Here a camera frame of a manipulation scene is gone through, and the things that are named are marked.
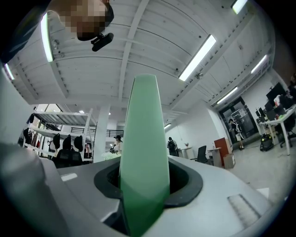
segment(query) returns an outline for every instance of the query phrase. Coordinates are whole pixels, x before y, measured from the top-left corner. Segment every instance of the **black office chair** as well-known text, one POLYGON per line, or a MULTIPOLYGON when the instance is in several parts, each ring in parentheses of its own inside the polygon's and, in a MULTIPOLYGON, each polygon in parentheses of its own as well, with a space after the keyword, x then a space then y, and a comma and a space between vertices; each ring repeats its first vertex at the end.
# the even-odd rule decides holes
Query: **black office chair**
POLYGON ((200 162, 203 164, 208 163, 209 160, 207 159, 207 157, 205 155, 206 150, 207 150, 207 146, 202 146, 202 147, 198 148, 197 158, 191 159, 191 160, 194 160, 196 162, 200 162))
MULTIPOLYGON (((290 147, 293 147, 293 145, 291 143, 291 139, 296 137, 296 134, 293 133, 293 131, 292 131, 293 128, 295 127, 295 124, 296 124, 295 118, 296 118, 295 115, 291 115, 289 118, 286 119, 286 121, 284 121, 284 125, 285 125, 286 131, 288 133, 288 140, 289 140, 290 147)), ((282 130, 281 125, 277 125, 275 127, 275 130, 276 130, 277 135, 278 134, 283 135, 283 130, 282 130)), ((285 141, 284 135, 283 135, 282 139, 280 139, 281 148, 283 148, 283 144, 285 144, 285 143, 286 143, 286 141, 285 141)))
POLYGON ((52 161, 56 168, 80 166, 83 164, 80 153, 68 149, 60 150, 57 156, 52 158, 52 161))

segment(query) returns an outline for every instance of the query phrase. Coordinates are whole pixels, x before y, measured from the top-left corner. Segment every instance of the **green plastic part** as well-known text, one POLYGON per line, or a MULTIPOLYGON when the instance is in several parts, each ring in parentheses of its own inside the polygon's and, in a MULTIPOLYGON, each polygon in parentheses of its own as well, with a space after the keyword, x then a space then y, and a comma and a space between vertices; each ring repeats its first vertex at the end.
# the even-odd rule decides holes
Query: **green plastic part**
POLYGON ((132 237, 158 219, 170 194, 160 96, 155 75, 138 75, 129 99, 120 161, 120 188, 132 237))

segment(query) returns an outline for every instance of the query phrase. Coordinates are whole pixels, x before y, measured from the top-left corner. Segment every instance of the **white label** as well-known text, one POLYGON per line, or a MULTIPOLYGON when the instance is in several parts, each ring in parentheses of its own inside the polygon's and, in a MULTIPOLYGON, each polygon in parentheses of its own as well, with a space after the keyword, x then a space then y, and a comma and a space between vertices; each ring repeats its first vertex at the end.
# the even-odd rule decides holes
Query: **white label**
POLYGON ((69 181, 69 180, 72 180, 72 179, 75 179, 77 178, 77 174, 75 173, 70 173, 70 174, 67 174, 67 175, 63 175, 61 176, 61 179, 63 180, 63 182, 66 182, 66 181, 69 181))

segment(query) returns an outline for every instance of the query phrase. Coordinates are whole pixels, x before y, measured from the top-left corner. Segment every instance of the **white ceiling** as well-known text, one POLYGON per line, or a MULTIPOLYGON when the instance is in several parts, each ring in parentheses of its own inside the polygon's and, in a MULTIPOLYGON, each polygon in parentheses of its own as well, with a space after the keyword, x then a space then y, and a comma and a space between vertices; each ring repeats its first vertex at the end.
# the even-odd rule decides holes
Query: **white ceiling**
POLYGON ((55 60, 48 63, 40 27, 9 62, 14 86, 30 104, 66 105, 70 111, 110 103, 112 119, 125 119, 133 79, 155 74, 165 122, 187 112, 199 100, 213 104, 239 85, 260 56, 271 51, 273 28, 251 3, 236 15, 233 0, 111 0, 115 18, 106 33, 113 42, 92 52, 50 14, 55 60), (209 34, 217 40, 196 71, 201 81, 178 79, 209 34))

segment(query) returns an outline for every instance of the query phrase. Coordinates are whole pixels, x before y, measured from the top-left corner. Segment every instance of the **desk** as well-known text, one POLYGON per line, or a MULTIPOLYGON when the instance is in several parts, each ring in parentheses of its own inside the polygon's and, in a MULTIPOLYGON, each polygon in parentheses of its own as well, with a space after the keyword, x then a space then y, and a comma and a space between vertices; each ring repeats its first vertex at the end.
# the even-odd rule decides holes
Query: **desk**
POLYGON ((184 149, 181 149, 181 152, 182 152, 182 155, 183 155, 183 158, 185 159, 194 159, 194 154, 193 154, 193 149, 192 147, 188 147, 188 148, 184 148, 184 149))
POLYGON ((214 166, 216 166, 216 167, 222 167, 220 149, 221 149, 221 147, 208 150, 208 152, 212 153, 214 166))
POLYGON ((289 110, 286 111, 286 114, 284 116, 282 116, 281 118, 277 119, 277 120, 272 120, 272 121, 268 121, 268 122, 264 122, 264 123, 258 123, 258 125, 261 127, 263 125, 268 125, 268 128, 270 130, 270 134, 272 136, 272 141, 273 144, 274 142, 274 136, 273 136, 273 132, 271 129, 271 125, 277 125, 280 124, 283 130, 283 134, 284 134, 284 138, 285 138, 285 142, 286 142, 286 148, 287 148, 287 154, 290 155, 290 145, 289 145, 289 140, 288 140, 288 136, 287 136, 287 131, 286 128, 284 126, 284 121, 290 117, 291 115, 293 115, 296 112, 296 106, 292 106, 289 110))

